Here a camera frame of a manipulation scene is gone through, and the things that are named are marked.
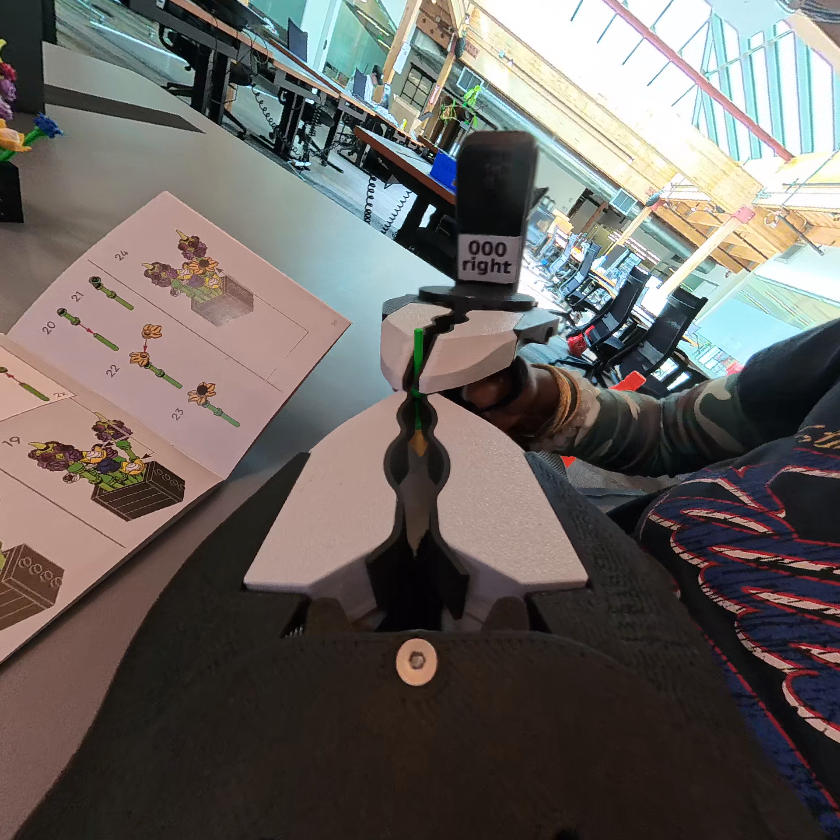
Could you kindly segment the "person's right hand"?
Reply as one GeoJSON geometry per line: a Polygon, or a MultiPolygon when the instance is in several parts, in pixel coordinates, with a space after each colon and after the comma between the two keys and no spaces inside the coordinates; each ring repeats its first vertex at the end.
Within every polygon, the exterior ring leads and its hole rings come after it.
{"type": "Polygon", "coordinates": [[[474,414],[524,446],[544,419],[539,407],[538,378],[525,360],[517,357],[506,369],[463,385],[460,401],[474,414]]]}

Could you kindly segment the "long wooden desk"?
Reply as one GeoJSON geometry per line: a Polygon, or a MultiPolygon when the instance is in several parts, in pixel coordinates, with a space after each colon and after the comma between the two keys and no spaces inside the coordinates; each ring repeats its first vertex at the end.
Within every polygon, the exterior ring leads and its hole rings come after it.
{"type": "Polygon", "coordinates": [[[434,213],[430,222],[438,224],[444,216],[455,216],[455,194],[431,177],[421,167],[421,152],[426,152],[419,139],[400,129],[383,112],[369,107],[349,93],[338,89],[332,81],[292,55],[283,47],[253,32],[229,26],[194,2],[129,1],[127,8],[175,31],[184,38],[209,49],[212,56],[222,55],[247,67],[254,80],[272,96],[288,91],[302,100],[323,106],[333,102],[338,113],[355,119],[360,127],[353,129],[353,140],[362,144],[359,160],[373,150],[395,170],[394,177],[405,188],[416,188],[416,198],[424,200],[434,213]]]}

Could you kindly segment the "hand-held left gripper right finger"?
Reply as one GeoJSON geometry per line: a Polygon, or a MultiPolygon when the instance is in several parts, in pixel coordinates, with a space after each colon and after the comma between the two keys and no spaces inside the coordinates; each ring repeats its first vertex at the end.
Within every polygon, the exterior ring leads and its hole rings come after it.
{"type": "Polygon", "coordinates": [[[478,628],[504,596],[576,590],[589,576],[524,452],[487,421],[440,394],[426,399],[421,525],[437,528],[469,574],[465,614],[443,628],[478,628]]]}

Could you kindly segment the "lego flower model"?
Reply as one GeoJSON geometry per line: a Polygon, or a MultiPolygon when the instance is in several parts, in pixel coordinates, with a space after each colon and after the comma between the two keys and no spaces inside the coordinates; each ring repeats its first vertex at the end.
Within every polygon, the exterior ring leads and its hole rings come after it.
{"type": "Polygon", "coordinates": [[[51,3],[2,3],[1,62],[1,220],[23,223],[20,179],[12,159],[31,151],[41,139],[62,134],[43,113],[46,105],[43,42],[56,43],[55,9],[51,3]]]}

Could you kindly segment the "person's dark printed sweatshirt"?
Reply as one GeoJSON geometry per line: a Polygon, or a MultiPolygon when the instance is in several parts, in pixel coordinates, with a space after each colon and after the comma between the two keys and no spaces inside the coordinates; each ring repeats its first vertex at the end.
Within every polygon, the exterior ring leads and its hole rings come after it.
{"type": "Polygon", "coordinates": [[[826,838],[838,838],[838,478],[804,453],[754,453],[689,474],[638,532],[826,838]]]}

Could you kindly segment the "person's right forearm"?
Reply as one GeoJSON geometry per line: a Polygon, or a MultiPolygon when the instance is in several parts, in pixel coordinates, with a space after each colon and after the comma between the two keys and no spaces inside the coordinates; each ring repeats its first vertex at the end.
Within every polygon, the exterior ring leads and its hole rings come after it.
{"type": "Polygon", "coordinates": [[[743,369],[656,398],[606,390],[560,368],[574,397],[530,442],[627,476],[682,476],[754,453],[804,453],[838,468],[839,322],[825,322],[753,355],[743,369]]]}

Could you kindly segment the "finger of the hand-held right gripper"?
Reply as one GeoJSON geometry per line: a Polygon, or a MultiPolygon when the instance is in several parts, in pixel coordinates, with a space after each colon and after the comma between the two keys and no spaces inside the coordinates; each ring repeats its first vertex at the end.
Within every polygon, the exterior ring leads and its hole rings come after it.
{"type": "Polygon", "coordinates": [[[434,337],[423,365],[423,393],[459,389],[513,362],[521,312],[473,310],[467,320],[434,337]]]}
{"type": "Polygon", "coordinates": [[[436,328],[436,319],[449,319],[450,308],[438,305],[405,305],[388,314],[381,325],[381,371],[394,391],[409,391],[412,386],[413,331],[425,328],[425,360],[419,380],[424,394],[455,389],[455,373],[445,358],[444,340],[448,329],[436,328]]]}

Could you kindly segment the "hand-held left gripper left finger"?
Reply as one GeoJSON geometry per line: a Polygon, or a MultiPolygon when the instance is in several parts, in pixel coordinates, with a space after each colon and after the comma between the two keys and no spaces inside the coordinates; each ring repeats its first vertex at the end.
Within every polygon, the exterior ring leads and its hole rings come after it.
{"type": "Polygon", "coordinates": [[[246,573],[248,590],[330,597],[352,620],[374,612],[364,560],[394,529],[396,492],[384,459],[405,401],[405,393],[386,397],[311,450],[246,573]]]}

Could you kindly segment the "row of office chairs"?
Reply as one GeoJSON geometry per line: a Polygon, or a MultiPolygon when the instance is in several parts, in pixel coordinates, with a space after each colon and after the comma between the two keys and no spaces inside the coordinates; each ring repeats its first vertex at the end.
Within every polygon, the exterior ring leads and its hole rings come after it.
{"type": "Polygon", "coordinates": [[[647,377],[656,397],[683,392],[710,379],[688,355],[688,335],[707,299],[679,288],[657,314],[643,298],[658,290],[640,255],[624,247],[608,255],[599,245],[570,235],[564,244],[533,253],[528,267],[539,276],[559,334],[530,344],[528,361],[571,368],[595,385],[611,386],[630,371],[647,377]]]}

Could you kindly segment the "lego instruction booklet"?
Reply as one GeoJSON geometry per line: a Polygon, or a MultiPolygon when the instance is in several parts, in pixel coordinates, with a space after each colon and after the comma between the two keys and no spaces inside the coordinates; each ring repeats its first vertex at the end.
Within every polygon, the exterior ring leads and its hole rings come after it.
{"type": "Polygon", "coordinates": [[[2,335],[1,660],[226,480],[351,322],[163,192],[2,335]]]}

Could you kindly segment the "green lego stem piece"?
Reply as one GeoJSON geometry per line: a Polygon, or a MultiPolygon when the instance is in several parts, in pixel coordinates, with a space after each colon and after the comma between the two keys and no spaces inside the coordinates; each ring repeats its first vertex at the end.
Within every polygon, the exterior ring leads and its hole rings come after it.
{"type": "Polygon", "coordinates": [[[424,367],[425,360],[425,328],[415,328],[413,331],[413,355],[412,355],[412,386],[411,396],[414,408],[414,429],[421,428],[426,431],[427,405],[426,397],[419,390],[419,380],[424,367]]]}

